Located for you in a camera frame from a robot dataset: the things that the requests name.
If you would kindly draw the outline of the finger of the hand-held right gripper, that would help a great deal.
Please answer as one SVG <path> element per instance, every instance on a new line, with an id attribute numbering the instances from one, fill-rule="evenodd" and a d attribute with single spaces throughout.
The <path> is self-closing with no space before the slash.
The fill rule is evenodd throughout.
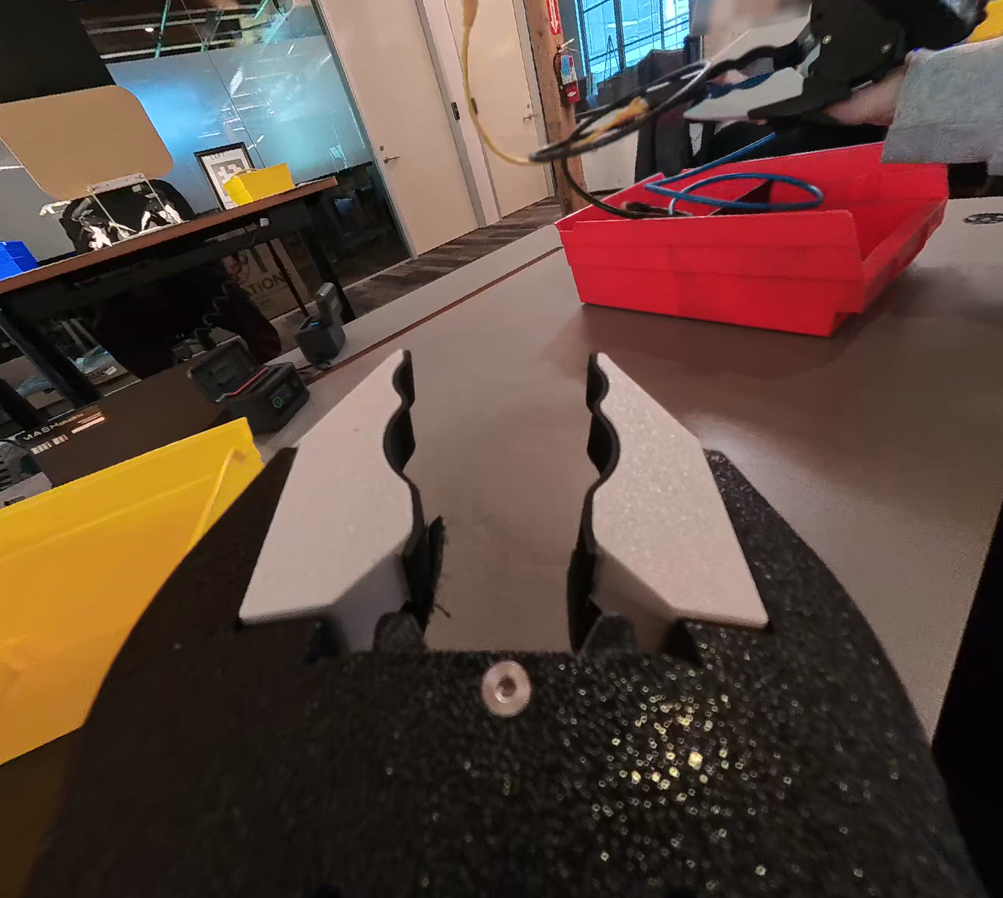
<path id="1" fill-rule="evenodd" d="M 745 79 L 769 76 L 787 68 L 797 71 L 814 49 L 814 39 L 764 42 L 752 46 L 734 40 L 710 58 L 705 77 L 715 80 L 728 74 L 742 74 L 739 79 Z"/>
<path id="2" fill-rule="evenodd" d="M 796 68 L 749 77 L 736 84 L 714 86 L 704 99 L 690 106 L 684 118 L 696 123 L 792 123 L 823 107 L 823 78 Z"/>

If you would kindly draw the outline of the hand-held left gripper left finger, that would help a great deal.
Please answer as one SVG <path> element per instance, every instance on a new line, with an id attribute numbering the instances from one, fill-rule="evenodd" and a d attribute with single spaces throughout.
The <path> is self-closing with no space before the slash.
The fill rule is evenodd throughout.
<path id="1" fill-rule="evenodd" d="M 304 620 L 322 654 L 424 654 L 445 554 L 406 474 L 411 354 L 387 356 L 299 440 L 242 600 L 243 627 Z"/>

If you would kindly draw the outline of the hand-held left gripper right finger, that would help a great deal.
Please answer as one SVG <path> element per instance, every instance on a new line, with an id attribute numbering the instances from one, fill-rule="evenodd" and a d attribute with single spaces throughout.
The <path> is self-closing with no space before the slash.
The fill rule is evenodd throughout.
<path id="1" fill-rule="evenodd" d="M 684 625 L 769 617 L 700 440 L 605 353 L 590 356 L 586 491 L 567 584 L 570 647 L 684 654 Z"/>

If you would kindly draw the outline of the red plastic bin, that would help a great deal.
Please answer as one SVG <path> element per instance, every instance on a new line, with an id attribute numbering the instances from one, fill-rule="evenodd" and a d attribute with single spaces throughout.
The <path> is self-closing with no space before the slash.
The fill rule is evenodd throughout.
<path id="1" fill-rule="evenodd" d="M 882 143 L 739 158 L 651 177 L 558 220 L 583 303 L 829 337 L 867 311 L 941 225 L 942 164 Z"/>

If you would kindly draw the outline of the person's right forearm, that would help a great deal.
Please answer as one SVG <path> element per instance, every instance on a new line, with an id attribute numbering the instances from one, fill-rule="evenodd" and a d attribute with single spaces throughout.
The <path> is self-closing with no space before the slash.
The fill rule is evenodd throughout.
<path id="1" fill-rule="evenodd" d="M 983 163 L 1002 175 L 1002 39 L 915 52 L 897 97 L 882 160 Z"/>

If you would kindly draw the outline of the person's right hand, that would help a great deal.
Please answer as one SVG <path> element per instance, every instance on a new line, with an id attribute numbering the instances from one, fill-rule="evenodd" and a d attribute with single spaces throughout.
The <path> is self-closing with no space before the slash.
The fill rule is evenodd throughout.
<path id="1" fill-rule="evenodd" d="M 825 108 L 823 114 L 843 126 L 890 127 L 906 75 L 903 67 L 898 68 L 880 80 L 855 89 L 845 101 Z"/>

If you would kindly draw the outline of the dark hanging jacket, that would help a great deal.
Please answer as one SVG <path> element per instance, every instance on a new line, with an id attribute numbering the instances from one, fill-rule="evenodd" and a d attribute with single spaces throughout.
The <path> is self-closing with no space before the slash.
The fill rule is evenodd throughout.
<path id="1" fill-rule="evenodd" d="M 653 50 L 635 68 L 636 87 L 640 92 L 650 85 L 660 84 L 666 79 L 668 86 L 656 89 L 653 104 L 659 104 L 682 91 L 685 82 L 692 75 L 671 78 L 672 74 L 691 63 L 687 50 Z M 658 114 L 652 121 L 640 128 L 637 134 L 634 181 L 639 183 L 659 173 L 674 176 L 694 165 L 694 148 L 690 138 L 690 123 L 684 114 L 692 107 L 693 101 L 677 102 L 670 109 Z"/>

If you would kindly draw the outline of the large yellow plastic bin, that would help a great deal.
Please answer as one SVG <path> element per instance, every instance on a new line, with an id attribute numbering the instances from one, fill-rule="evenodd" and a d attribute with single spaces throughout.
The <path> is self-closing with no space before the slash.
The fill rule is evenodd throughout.
<path id="1" fill-rule="evenodd" d="M 139 617 L 263 467 L 240 418 L 2 509 L 2 764 L 84 724 Z"/>

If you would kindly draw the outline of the wooden table with black legs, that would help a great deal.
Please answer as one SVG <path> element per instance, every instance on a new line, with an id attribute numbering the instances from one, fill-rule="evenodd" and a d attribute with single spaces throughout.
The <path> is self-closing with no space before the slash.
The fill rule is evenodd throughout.
<path id="1" fill-rule="evenodd" d="M 321 281 L 335 285 L 343 319 L 351 322 L 355 312 L 319 235 L 320 202 L 338 184 L 335 175 L 320 178 L 251 204 L 207 213 L 5 278 L 1 282 L 2 330 L 72 407 L 96 403 L 99 391 L 42 332 L 44 322 L 287 235 L 299 237 Z"/>

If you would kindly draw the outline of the small yellow plastic bin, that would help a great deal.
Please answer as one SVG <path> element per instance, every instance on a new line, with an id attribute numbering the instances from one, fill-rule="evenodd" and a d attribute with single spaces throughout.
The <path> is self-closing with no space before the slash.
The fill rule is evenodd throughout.
<path id="1" fill-rule="evenodd" d="M 244 206 L 294 190 L 291 170 L 286 163 L 262 169 L 244 169 L 224 183 L 227 197 Z"/>

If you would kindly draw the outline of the framed black and white tag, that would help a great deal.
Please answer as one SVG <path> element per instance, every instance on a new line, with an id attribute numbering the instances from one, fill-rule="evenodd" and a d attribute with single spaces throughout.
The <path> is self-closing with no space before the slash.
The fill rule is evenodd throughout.
<path id="1" fill-rule="evenodd" d="M 256 169 L 247 144 L 236 142 L 197 151 L 194 159 L 206 176 L 219 209 L 227 211 L 237 207 L 238 203 L 232 200 L 226 184 L 232 178 Z"/>

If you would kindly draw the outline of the beige board on clear stand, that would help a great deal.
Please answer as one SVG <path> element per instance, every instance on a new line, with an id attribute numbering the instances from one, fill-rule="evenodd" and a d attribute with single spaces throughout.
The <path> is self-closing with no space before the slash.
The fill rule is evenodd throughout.
<path id="1" fill-rule="evenodd" d="M 162 179 L 173 169 L 143 103 L 119 86 L 2 103 L 1 138 L 58 201 L 133 176 Z"/>

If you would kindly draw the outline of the black panel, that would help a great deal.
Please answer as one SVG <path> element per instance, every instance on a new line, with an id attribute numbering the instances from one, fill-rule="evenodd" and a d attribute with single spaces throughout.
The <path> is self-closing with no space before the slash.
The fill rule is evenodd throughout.
<path id="1" fill-rule="evenodd" d="M 115 81 L 69 0 L 1 0 L 1 102 Z"/>

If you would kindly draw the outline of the wooden post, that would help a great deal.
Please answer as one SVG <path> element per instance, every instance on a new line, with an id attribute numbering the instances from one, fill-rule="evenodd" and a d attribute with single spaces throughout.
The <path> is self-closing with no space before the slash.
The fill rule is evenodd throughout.
<path id="1" fill-rule="evenodd" d="M 564 107 L 558 91 L 554 56 L 558 45 L 569 40 L 564 33 L 555 39 L 547 26 L 544 0 L 522 0 L 529 31 L 535 91 L 540 115 L 535 119 L 541 144 L 558 142 L 572 131 L 574 107 Z"/>

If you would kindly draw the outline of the glass partition wall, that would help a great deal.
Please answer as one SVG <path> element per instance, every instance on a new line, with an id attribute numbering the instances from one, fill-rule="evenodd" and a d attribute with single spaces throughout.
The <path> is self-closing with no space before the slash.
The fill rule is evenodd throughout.
<path id="1" fill-rule="evenodd" d="M 195 212 L 219 210 L 211 159 L 333 177 L 319 234 L 350 284 L 410 256 L 313 0 L 68 0 L 110 77 L 144 109 Z"/>

